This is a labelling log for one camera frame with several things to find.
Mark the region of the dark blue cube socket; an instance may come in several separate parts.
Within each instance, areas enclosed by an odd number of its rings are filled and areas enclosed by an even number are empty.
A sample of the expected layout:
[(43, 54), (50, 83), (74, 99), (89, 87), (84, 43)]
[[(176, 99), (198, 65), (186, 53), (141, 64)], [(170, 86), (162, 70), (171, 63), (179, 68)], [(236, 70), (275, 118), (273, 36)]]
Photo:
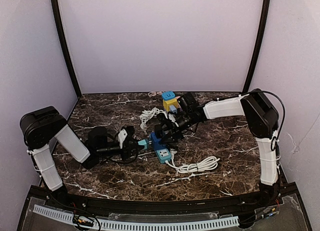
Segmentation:
[(149, 139), (150, 139), (150, 146), (154, 151), (158, 151), (166, 148), (165, 144), (160, 144), (161, 139), (157, 138), (155, 132), (150, 133)]

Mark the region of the teal power strip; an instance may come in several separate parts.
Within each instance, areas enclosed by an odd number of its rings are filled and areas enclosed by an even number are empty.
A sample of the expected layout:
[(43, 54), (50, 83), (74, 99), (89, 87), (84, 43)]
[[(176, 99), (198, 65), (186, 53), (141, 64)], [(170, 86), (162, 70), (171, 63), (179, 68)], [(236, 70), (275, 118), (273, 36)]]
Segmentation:
[(174, 155), (167, 148), (157, 149), (155, 154), (161, 164), (168, 163), (174, 159)]

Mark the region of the blue adapter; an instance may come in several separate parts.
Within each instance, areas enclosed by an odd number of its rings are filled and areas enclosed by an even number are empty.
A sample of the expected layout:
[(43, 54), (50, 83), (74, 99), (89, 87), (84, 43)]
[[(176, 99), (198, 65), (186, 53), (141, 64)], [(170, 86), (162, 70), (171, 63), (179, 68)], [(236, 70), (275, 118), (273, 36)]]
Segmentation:
[(165, 91), (161, 94), (161, 97), (164, 101), (172, 100), (176, 97), (173, 91)]

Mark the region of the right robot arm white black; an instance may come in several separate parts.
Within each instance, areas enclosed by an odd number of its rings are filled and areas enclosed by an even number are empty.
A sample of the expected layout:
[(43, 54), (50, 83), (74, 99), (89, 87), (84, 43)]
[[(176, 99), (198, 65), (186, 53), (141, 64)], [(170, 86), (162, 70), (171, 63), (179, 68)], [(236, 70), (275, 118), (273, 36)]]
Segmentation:
[(217, 118), (243, 116), (251, 134), (258, 144), (260, 159), (260, 182), (272, 187), (279, 177), (279, 136), (283, 121), (279, 121), (279, 112), (268, 99), (270, 92), (254, 89), (248, 93), (229, 98), (222, 98), (199, 104), (188, 92), (177, 101), (182, 111), (175, 121), (160, 113), (157, 119), (160, 124), (155, 127), (155, 136), (161, 144), (183, 139), (183, 132), (191, 126)]

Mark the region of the teal small charger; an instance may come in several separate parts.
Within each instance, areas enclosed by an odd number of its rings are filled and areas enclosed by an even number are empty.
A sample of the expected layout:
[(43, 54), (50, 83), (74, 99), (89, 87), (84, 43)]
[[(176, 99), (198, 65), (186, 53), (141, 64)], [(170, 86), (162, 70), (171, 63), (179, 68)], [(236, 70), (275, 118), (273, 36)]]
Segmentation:
[(139, 140), (138, 145), (141, 146), (143, 150), (147, 150), (150, 147), (150, 140), (149, 139)]

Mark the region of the light blue charger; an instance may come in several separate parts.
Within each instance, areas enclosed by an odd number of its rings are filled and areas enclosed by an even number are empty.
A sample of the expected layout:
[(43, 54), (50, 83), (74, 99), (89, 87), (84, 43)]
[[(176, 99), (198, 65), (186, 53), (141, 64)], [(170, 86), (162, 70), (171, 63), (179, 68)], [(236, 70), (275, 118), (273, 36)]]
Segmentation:
[(177, 114), (177, 113), (178, 113), (178, 110), (177, 110), (177, 108), (176, 108), (174, 105), (170, 105), (170, 106), (169, 106), (169, 111), (170, 111), (171, 113), (174, 113), (174, 114)]

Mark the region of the black plug adapter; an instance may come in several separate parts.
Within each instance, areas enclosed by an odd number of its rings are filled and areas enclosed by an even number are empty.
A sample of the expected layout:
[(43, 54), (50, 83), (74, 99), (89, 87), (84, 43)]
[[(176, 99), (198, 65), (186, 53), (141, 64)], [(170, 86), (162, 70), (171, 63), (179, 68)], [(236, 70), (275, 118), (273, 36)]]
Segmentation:
[(154, 133), (157, 139), (161, 139), (163, 137), (164, 131), (160, 124), (154, 126)]

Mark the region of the yellow cube socket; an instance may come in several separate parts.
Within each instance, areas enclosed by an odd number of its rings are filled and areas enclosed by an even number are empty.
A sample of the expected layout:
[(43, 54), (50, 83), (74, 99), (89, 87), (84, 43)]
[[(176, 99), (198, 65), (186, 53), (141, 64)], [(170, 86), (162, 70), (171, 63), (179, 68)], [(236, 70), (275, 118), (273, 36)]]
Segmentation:
[(163, 107), (167, 112), (170, 112), (172, 110), (171, 106), (174, 106), (176, 110), (179, 108), (179, 103), (176, 97), (168, 100), (163, 99)]

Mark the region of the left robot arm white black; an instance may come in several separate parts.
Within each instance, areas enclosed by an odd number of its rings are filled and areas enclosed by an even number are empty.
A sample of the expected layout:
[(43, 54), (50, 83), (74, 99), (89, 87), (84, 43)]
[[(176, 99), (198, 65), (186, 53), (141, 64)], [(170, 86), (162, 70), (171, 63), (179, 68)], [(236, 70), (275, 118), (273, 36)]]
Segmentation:
[(88, 133), (87, 140), (82, 141), (53, 106), (25, 114), (19, 126), (27, 152), (44, 184), (52, 192), (64, 189), (50, 150), (53, 139), (87, 170), (101, 160), (112, 162), (113, 156), (120, 156), (121, 164), (133, 163), (139, 152), (149, 147), (148, 140), (134, 138), (133, 126), (124, 126), (115, 135), (108, 133), (104, 126), (96, 126)]

